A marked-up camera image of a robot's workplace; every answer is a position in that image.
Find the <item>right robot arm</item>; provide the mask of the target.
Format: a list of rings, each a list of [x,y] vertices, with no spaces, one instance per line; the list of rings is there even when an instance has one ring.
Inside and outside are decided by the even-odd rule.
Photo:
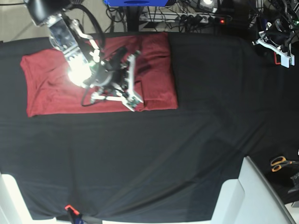
[[[129,54],[122,46],[105,56],[106,39],[93,14],[83,5],[71,0],[25,0],[33,23],[45,25],[49,32],[51,45],[61,51],[69,65],[68,77],[79,87],[85,89],[81,105],[91,89],[90,105],[99,101],[119,101],[134,110],[143,98],[135,91],[135,61],[140,51]],[[79,20],[69,18],[65,13],[79,9],[86,13],[92,23],[96,36],[86,34]]]

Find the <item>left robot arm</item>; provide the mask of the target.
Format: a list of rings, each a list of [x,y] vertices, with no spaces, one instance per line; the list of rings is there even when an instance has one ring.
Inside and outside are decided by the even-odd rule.
[[[299,2],[297,0],[256,0],[250,4],[256,16],[257,39],[274,53],[275,64],[286,68],[295,65],[292,41],[299,34]]]

